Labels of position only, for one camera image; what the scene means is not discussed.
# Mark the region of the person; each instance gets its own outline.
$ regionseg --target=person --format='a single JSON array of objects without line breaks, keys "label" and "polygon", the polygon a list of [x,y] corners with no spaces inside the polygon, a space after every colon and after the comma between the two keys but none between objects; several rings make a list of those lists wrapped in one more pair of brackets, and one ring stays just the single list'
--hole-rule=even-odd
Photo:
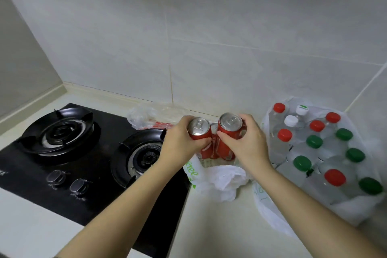
[{"label": "person", "polygon": [[[387,257],[356,228],[279,174],[270,164],[266,137],[254,118],[240,116],[247,126],[243,138],[236,140],[220,131],[218,136],[272,198],[314,258]],[[58,258],[127,257],[164,186],[211,141],[190,138],[187,125],[192,118],[182,117],[167,131],[157,162],[81,230],[57,254]]]}]

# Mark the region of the stove knob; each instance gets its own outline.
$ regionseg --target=stove knob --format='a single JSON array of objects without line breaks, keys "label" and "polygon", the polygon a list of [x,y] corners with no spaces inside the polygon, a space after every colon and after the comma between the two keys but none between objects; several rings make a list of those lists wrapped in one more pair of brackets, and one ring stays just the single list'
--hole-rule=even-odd
[{"label": "stove knob", "polygon": [[59,186],[65,182],[66,175],[61,172],[59,169],[51,171],[50,174],[46,177],[46,181],[54,186]]},{"label": "stove knob", "polygon": [[84,194],[89,185],[87,184],[87,181],[84,179],[76,179],[70,186],[70,191],[73,192],[76,195],[82,195]]}]

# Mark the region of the person's right hand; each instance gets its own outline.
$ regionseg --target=person's right hand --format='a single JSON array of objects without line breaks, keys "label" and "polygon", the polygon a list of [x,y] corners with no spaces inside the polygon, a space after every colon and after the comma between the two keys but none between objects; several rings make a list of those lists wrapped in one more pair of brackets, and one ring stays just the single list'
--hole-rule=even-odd
[{"label": "person's right hand", "polygon": [[235,153],[243,167],[251,174],[257,170],[272,169],[268,158],[266,136],[251,114],[239,115],[246,123],[247,132],[243,138],[235,140],[218,131],[219,138]]}]

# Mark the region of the white plastic bag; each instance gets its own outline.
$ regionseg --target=white plastic bag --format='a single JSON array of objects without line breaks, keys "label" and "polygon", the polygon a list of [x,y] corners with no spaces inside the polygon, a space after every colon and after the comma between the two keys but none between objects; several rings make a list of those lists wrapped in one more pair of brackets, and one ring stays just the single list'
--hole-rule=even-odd
[{"label": "white plastic bag", "polygon": [[215,202],[233,201],[236,189],[249,181],[245,170],[236,165],[204,168],[196,155],[183,167],[195,190]]},{"label": "white plastic bag", "polygon": [[[289,107],[289,112],[295,112],[296,107],[299,104],[306,105],[309,108],[309,112],[306,116],[305,121],[309,122],[313,119],[323,118],[328,112],[336,112],[340,114],[341,120],[338,122],[338,128],[349,129],[353,133],[353,138],[348,142],[348,146],[358,148],[366,154],[366,159],[357,166],[357,173],[362,177],[369,176],[380,181],[380,176],[373,165],[371,155],[368,153],[364,146],[356,127],[348,118],[348,116],[338,110],[334,110],[327,107],[318,107],[303,100],[301,98],[290,97],[285,101],[282,101]],[[261,128],[265,132],[268,138],[268,114],[271,108],[266,113],[264,119],[261,122]],[[288,236],[296,237],[295,233],[286,222],[278,208],[275,206],[270,197],[260,187],[257,182],[253,183],[253,195],[255,205],[261,213],[262,217],[276,230],[281,231]],[[377,196],[358,196],[349,201],[341,202],[339,204],[328,206],[333,212],[335,212],[342,219],[348,221],[353,226],[358,226],[363,220],[367,219],[373,213],[375,206],[379,204],[385,197],[385,193],[381,193]]]},{"label": "white plastic bag", "polygon": [[135,129],[169,129],[177,124],[184,115],[193,114],[172,103],[147,102],[139,103],[130,109],[127,119]]}]

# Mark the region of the soda can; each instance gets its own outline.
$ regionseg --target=soda can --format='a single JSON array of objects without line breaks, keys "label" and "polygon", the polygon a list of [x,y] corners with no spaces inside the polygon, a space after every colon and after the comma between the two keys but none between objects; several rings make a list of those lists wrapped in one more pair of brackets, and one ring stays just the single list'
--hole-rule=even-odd
[{"label": "soda can", "polygon": [[[243,121],[241,117],[229,112],[222,114],[218,121],[218,131],[221,131],[234,139],[240,139],[242,137],[242,126]],[[232,152],[219,137],[217,138],[215,152],[224,160],[231,161],[235,158],[234,152]]]},{"label": "soda can", "polygon": [[[216,140],[218,138],[216,132],[217,132],[217,123],[211,123],[212,147],[215,147]],[[219,158],[218,154],[216,153],[215,149],[213,149],[213,150],[214,150],[214,152],[211,155],[211,159],[218,159]]]},{"label": "soda can", "polygon": [[[199,140],[203,138],[212,138],[210,122],[205,118],[194,118],[190,121],[187,127],[191,139]],[[214,153],[214,146],[210,142],[206,147],[202,148],[196,156],[200,159],[211,158]]]}]

